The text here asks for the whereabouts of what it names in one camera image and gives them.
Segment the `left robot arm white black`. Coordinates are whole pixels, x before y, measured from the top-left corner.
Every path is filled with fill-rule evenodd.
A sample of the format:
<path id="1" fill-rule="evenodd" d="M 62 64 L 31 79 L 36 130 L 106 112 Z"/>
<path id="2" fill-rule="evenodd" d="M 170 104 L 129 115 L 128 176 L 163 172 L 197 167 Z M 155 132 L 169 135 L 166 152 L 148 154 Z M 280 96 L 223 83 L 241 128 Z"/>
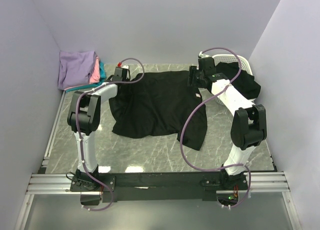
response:
<path id="1" fill-rule="evenodd" d="M 77 143 L 78 166 L 75 177 L 88 191 L 94 191 L 100 185 L 95 133 L 100 125 L 101 104 L 116 97 L 119 82 L 130 79 L 130 67 L 120 65 L 106 82 L 88 91 L 76 91 L 72 96 L 67 123 Z"/>

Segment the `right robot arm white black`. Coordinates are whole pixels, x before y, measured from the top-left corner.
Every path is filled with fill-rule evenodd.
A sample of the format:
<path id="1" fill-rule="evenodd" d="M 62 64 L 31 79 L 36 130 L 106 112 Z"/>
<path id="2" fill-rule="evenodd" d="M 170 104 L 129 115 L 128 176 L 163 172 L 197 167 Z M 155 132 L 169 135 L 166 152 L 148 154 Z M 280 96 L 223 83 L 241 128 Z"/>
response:
<path id="1" fill-rule="evenodd" d="M 233 116 L 230 130 L 232 148 L 220 170 L 218 184 L 232 189 L 245 181 L 245 164 L 254 149 L 267 137 L 266 111 L 246 99 L 223 74 L 216 71 L 213 57 L 200 55 L 198 66 L 189 67 L 188 85 L 208 90 L 227 107 Z"/>

